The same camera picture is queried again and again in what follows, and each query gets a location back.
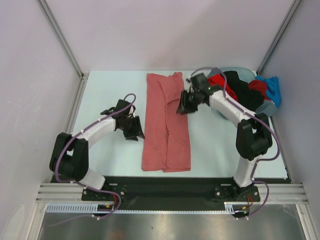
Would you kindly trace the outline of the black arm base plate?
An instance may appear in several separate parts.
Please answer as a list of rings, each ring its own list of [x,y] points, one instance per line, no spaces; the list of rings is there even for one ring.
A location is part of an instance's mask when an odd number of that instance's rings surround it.
[[[291,184],[289,178],[256,181],[239,188],[231,177],[108,176],[101,192],[84,189],[80,203],[115,203],[123,211],[221,211],[226,202],[260,204],[258,184]]]

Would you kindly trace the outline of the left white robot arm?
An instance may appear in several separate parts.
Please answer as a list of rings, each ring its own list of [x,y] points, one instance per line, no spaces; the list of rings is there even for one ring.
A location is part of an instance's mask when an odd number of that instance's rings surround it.
[[[89,167],[89,150],[107,134],[121,130],[126,140],[144,139],[140,117],[135,115],[132,102],[120,99],[115,107],[100,113],[99,118],[76,134],[62,132],[55,140],[49,169],[56,180],[60,176],[93,189],[100,200],[110,196],[111,188],[105,184],[106,178]]]

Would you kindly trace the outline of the pink t shirt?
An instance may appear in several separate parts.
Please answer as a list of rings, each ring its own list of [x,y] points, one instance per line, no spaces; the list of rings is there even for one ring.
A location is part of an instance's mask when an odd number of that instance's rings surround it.
[[[186,172],[191,170],[191,144],[187,115],[177,109],[184,90],[183,74],[146,77],[145,139],[143,171]]]

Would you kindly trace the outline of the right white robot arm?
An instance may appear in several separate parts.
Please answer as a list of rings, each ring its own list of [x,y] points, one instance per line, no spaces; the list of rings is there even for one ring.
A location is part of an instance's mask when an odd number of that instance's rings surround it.
[[[227,93],[225,86],[211,85],[204,73],[193,74],[187,82],[190,87],[181,92],[177,114],[195,113],[198,105],[207,104],[236,127],[235,146],[239,162],[233,176],[236,185],[230,188],[230,194],[235,200],[242,201],[249,194],[248,186],[253,184],[258,160],[273,144],[269,118],[242,106]]]

